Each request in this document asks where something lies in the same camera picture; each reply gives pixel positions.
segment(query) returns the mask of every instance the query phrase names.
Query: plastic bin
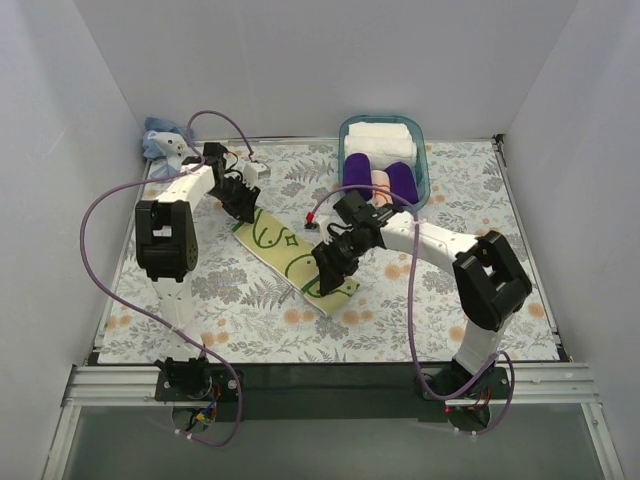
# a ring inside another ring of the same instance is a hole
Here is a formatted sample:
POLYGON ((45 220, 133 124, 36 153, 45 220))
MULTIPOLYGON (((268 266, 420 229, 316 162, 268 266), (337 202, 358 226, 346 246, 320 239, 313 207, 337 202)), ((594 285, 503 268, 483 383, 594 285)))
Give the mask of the plastic bin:
POLYGON ((429 167, 427 166, 427 152, 424 149, 424 137, 422 135, 422 129, 420 126, 411 120, 410 118, 400 116, 375 116, 375 115, 358 115, 346 120, 340 126, 340 148, 338 150, 338 178, 340 185, 342 185, 343 169, 344 169, 344 137, 349 134, 349 125, 352 123, 367 122, 367 123, 404 123, 409 129, 411 138, 413 139, 418 149, 418 158, 416 159, 416 166, 413 169, 413 176, 416 179, 416 186, 418 189, 418 197, 420 200, 414 206, 417 209, 421 209, 429 200, 431 195, 431 185, 429 183, 429 167))

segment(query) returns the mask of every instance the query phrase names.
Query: purple cloth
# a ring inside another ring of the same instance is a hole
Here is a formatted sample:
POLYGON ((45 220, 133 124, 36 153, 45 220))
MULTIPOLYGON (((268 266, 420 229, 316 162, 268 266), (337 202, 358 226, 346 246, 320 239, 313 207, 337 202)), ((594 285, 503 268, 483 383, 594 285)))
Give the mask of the purple cloth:
MULTIPOLYGON (((349 155, 344 161, 344 167, 342 169, 342 184, 345 187, 349 185, 372 185, 369 157, 364 153, 353 153, 349 155)), ((365 200, 370 200, 373 196, 371 190, 357 190, 365 200)))
MULTIPOLYGON (((402 162, 396 162, 393 165, 388 166, 385 169, 385 172, 389 175, 389 183, 391 184, 392 193, 400 195, 412 205, 418 203, 420 197, 418 196, 416 180, 413 178, 413 172, 409 165, 402 162)), ((403 205, 395 198, 393 199, 393 203, 396 205, 403 205)))

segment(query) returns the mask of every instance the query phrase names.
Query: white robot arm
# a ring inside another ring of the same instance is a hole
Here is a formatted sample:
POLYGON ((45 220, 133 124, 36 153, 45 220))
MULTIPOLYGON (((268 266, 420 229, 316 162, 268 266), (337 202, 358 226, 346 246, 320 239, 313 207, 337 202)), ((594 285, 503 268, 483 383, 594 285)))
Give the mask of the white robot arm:
MULTIPOLYGON (((324 241, 313 249, 325 295, 353 275, 358 258, 372 247, 413 254, 414 220, 393 205, 375 208, 352 191, 334 209, 348 225, 336 234, 319 221, 324 241)), ((496 353, 511 315, 532 291, 532 285, 507 240, 491 231, 483 237, 420 225, 418 257, 453 275, 469 321, 453 362, 465 377, 481 370, 496 353)))
MULTIPOLYGON (((254 221, 255 202, 260 189, 258 179, 269 175, 264 164, 247 163, 242 180, 226 167, 225 147, 205 144, 206 164, 191 172, 195 157, 185 160, 179 177, 155 200, 141 200, 136 205, 136 256, 140 267, 151 278, 160 300, 162 317, 194 339, 191 331, 195 318, 191 297, 191 272, 198 261, 198 244, 192 213, 206 194, 218 198, 231 216, 249 223, 254 221)), ((170 338, 168 357, 187 360, 197 357, 199 350, 177 335, 170 338)))

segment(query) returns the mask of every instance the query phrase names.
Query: white wall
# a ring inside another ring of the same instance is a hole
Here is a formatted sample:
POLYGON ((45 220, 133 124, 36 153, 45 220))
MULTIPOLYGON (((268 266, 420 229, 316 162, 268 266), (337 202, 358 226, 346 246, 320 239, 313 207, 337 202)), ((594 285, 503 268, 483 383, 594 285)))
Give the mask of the white wall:
POLYGON ((577 3, 75 1, 138 122, 216 108, 254 136, 336 136, 402 113, 430 138, 506 132, 577 3))
MULTIPOLYGON (((105 301, 80 263, 80 219, 139 178, 140 132, 71 0, 4 0, 0 25, 0 478, 33 480, 105 301)), ((104 279, 132 201, 114 198, 91 226, 104 279)))
POLYGON ((560 333, 640 477, 640 1, 581 0, 506 136, 560 333))

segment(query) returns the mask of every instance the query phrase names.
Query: pink towel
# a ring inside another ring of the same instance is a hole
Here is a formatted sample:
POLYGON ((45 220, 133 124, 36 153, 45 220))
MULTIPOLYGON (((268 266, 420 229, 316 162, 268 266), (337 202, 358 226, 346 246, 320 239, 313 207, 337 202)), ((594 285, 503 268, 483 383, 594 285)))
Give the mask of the pink towel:
MULTIPOLYGON (((382 170, 371 170, 371 183, 374 187, 384 188, 391 191, 391 182, 389 182, 389 175, 382 170)), ((393 203, 391 195, 386 195, 381 192, 373 192, 373 205, 381 207, 387 203, 393 203)))

